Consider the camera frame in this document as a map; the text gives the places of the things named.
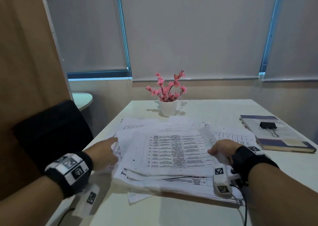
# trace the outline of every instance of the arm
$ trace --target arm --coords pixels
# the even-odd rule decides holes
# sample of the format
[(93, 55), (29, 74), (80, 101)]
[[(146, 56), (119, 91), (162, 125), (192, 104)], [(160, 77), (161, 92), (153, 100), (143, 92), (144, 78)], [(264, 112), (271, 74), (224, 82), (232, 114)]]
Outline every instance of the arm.
[[(117, 138), (100, 141), (85, 152), (91, 157), (94, 170), (104, 169), (118, 161), (111, 145)], [(58, 184), (46, 176), (40, 177), (0, 202), (0, 225), (45, 225), (63, 200)]]
[[(240, 144), (220, 140), (208, 150), (229, 157)], [(272, 165), (260, 163), (248, 175), (255, 206), (267, 225), (318, 225), (318, 193), (292, 179)]]

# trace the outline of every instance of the white round tabletop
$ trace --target white round tabletop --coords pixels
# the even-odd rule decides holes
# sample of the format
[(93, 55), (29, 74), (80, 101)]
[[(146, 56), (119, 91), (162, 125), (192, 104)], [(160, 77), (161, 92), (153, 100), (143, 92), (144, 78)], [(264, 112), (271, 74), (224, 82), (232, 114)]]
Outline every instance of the white round tabletop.
[(72, 92), (74, 103), (82, 111), (93, 102), (93, 96), (85, 92)]

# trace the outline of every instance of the potted plant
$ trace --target potted plant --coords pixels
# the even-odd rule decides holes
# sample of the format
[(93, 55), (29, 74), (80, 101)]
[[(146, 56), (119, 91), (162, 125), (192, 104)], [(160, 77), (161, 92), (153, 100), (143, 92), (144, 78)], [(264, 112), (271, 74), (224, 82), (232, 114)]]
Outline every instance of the potted plant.
[[(173, 116), (176, 114), (178, 98), (187, 92), (187, 88), (181, 85), (179, 81), (180, 78), (185, 77), (185, 72), (181, 70), (178, 75), (173, 75), (174, 81), (170, 81), (169, 85), (165, 87), (163, 86), (164, 79), (161, 75), (157, 73), (156, 76), (158, 77), (157, 85), (160, 86), (160, 89), (156, 90), (147, 86), (146, 90), (150, 91), (152, 95), (159, 96), (159, 108), (163, 116)], [(179, 87), (181, 91), (173, 93), (171, 91), (173, 87)]]

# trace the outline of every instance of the person's left hand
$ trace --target person's left hand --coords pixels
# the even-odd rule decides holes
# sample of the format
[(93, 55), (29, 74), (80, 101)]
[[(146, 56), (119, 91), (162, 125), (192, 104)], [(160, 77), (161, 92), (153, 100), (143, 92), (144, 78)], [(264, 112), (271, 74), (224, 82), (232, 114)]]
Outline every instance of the person's left hand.
[(118, 158), (113, 154), (111, 148), (111, 145), (117, 141), (117, 137), (111, 137), (107, 140), (97, 142), (84, 151), (92, 159), (94, 171), (105, 169), (108, 165), (115, 165), (118, 162)]

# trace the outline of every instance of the black wristband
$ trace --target black wristband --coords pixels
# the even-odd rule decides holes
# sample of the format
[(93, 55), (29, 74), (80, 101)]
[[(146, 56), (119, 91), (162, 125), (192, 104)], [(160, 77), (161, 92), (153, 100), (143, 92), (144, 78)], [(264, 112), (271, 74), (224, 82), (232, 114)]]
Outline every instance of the black wristband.
[(233, 169), (240, 174), (243, 183), (248, 182), (248, 175), (252, 168), (259, 163), (266, 163), (279, 169), (278, 165), (265, 155), (255, 155), (248, 148), (239, 147), (233, 158)]
[[(81, 151), (75, 154), (80, 157), (77, 157), (77, 161), (71, 158), (70, 154), (66, 154), (51, 163), (48, 166), (49, 168), (45, 170), (45, 175), (60, 186), (64, 198), (81, 192), (87, 186), (89, 176), (93, 170), (93, 161), (85, 152)], [(73, 164), (67, 172), (62, 173), (60, 167), (69, 167), (68, 163)]]

